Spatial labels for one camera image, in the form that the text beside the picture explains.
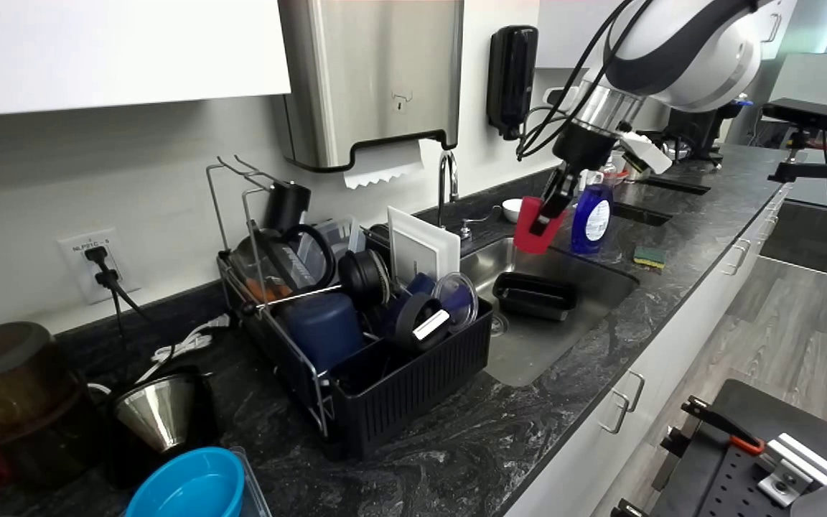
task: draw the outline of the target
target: soap dispenser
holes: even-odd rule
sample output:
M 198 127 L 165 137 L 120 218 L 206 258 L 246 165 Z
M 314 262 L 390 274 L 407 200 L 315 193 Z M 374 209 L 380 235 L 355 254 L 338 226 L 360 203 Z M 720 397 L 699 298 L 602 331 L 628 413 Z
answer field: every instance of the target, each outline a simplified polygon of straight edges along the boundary
M 602 183 L 602 172 L 584 172 L 579 177 L 579 200 L 572 225 L 572 249 L 575 254 L 597 254 L 608 225 L 611 225 L 611 190 Z

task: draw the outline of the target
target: white cabinet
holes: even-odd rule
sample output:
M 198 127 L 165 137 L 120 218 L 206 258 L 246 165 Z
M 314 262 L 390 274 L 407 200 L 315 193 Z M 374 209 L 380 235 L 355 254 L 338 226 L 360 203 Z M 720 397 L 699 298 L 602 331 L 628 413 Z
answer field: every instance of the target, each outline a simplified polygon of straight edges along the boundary
M 631 410 L 631 393 L 625 393 L 631 381 L 637 380 L 625 376 L 608 391 L 508 508 L 508 517 L 585 517 L 594 512 L 648 427 Z
M 594 30 L 621 0 L 544 0 L 536 17 L 536 68 L 575 68 Z
M 614 381 L 608 397 L 508 508 L 508 517 L 585 517 L 594 512 L 750 278 L 783 196 L 786 190 L 756 216 L 628 373 Z
M 0 0 L 0 113 L 287 90 L 277 0 Z

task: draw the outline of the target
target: electrical outlet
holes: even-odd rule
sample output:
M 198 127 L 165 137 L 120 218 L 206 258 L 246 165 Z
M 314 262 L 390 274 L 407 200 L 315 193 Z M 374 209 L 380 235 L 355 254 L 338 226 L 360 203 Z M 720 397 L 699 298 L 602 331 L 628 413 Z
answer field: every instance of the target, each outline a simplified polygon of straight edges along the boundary
M 100 274 L 94 262 L 86 258 L 86 249 L 91 248 L 103 248 L 107 249 L 107 268 L 119 271 L 120 277 L 120 288 L 137 289 L 137 278 L 126 262 L 126 254 L 120 248 L 119 233 L 109 231 L 91 231 L 91 233 L 81 233 L 73 238 L 61 238 L 64 255 L 70 262 L 70 271 L 81 288 L 81 292 L 86 295 L 90 305 L 97 305 L 103 298 L 109 298 L 109 289 L 103 284 L 94 282 L 94 277 Z

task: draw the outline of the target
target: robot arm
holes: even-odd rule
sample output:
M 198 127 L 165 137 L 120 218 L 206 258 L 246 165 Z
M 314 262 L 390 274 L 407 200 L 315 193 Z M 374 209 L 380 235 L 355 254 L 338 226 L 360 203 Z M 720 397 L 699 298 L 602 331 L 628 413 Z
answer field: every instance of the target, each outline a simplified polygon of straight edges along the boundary
M 653 0 L 637 17 L 643 2 L 635 0 L 611 27 L 607 54 L 621 50 L 602 63 L 607 80 L 554 143 L 572 172 L 602 167 L 621 127 L 637 117 L 647 97 L 667 109 L 710 113 L 735 101 L 758 71 L 758 40 L 743 17 L 769 0 Z M 656 147 L 635 147 L 658 172 L 667 170 Z

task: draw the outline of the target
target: white wall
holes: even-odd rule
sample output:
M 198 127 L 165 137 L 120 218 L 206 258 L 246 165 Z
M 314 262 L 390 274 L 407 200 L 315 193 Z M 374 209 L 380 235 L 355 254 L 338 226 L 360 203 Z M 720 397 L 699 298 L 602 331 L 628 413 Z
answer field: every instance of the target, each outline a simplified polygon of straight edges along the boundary
M 798 0 L 778 54 L 827 51 L 827 0 Z
M 486 127 L 488 38 L 508 24 L 536 24 L 536 0 L 467 0 L 463 60 L 463 193 L 486 190 L 551 165 L 515 160 Z M 219 231 L 203 167 L 241 152 L 254 165 L 314 188 L 314 216 L 383 218 L 389 203 L 432 206 L 433 165 L 397 183 L 348 193 L 338 177 L 287 167 L 269 97 L 90 109 L 0 117 L 0 321 L 38 318 L 53 331 L 103 318 L 86 305 L 55 238 L 116 226 L 140 277 L 140 301 L 215 278 Z M 238 225 L 238 183 L 225 180 L 226 222 Z

